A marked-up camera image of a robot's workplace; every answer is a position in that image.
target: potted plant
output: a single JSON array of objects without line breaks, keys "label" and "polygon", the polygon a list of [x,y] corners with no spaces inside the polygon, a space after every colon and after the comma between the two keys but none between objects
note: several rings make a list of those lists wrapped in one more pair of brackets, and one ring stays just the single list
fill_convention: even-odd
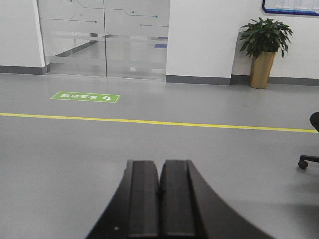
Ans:
[{"label": "potted plant", "polygon": [[249,85],[253,88],[264,89],[276,56],[281,50],[281,56],[288,51],[287,41],[292,37],[293,31],[289,26],[273,19],[259,21],[252,19],[255,24],[249,23],[241,28],[248,28],[241,31],[240,40],[246,40],[240,51],[247,49],[249,57],[253,56],[253,65]]}]

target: bulletin board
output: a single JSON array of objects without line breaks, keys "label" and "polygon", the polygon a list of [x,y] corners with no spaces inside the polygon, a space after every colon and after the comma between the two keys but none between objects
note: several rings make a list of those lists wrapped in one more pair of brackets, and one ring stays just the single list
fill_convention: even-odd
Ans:
[{"label": "bulletin board", "polygon": [[319,0],[263,0],[265,13],[319,16]]}]

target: green leaves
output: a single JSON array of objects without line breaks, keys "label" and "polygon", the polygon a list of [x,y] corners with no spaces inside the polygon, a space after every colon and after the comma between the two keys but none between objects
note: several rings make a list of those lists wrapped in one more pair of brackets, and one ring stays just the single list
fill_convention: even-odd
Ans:
[{"label": "green leaves", "polygon": [[289,36],[292,37],[293,31],[288,25],[273,19],[259,21],[251,19],[255,24],[248,23],[248,25],[241,28],[248,28],[246,31],[240,32],[240,40],[245,40],[240,51],[247,49],[249,57],[258,57],[262,51],[278,52],[281,50],[281,56],[288,51],[286,41],[290,43]]}]

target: chair wheel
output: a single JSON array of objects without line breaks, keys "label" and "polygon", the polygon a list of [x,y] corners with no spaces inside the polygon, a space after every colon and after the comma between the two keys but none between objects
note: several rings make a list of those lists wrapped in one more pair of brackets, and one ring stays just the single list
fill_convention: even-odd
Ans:
[{"label": "chair wheel", "polygon": [[298,162],[298,166],[301,168],[301,169],[305,169],[308,167],[308,163],[306,161],[299,161]]}]

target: yellow floor line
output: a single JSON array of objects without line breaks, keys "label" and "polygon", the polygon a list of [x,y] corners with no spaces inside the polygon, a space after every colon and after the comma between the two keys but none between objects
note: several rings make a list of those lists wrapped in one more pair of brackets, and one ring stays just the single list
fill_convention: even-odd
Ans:
[{"label": "yellow floor line", "polygon": [[254,127],[254,126],[237,126],[237,125],[222,125],[222,124],[202,124],[202,123],[178,123],[178,122],[162,122],[134,119],[108,119],[108,118],[92,118],[92,117],[75,117],[75,116],[47,116],[47,115],[31,115],[31,114],[15,114],[0,112],[0,116],[11,117],[29,117],[42,119],[64,119],[64,120],[88,120],[88,121],[106,121],[106,122],[122,122],[122,123],[142,123],[142,124],[158,124],[158,125],[173,125],[186,127],[206,127],[206,128],[231,128],[231,129],[252,129],[266,131],[281,131],[281,132],[298,132],[298,133],[317,133],[311,129],[298,128],[272,128],[272,127]]}]

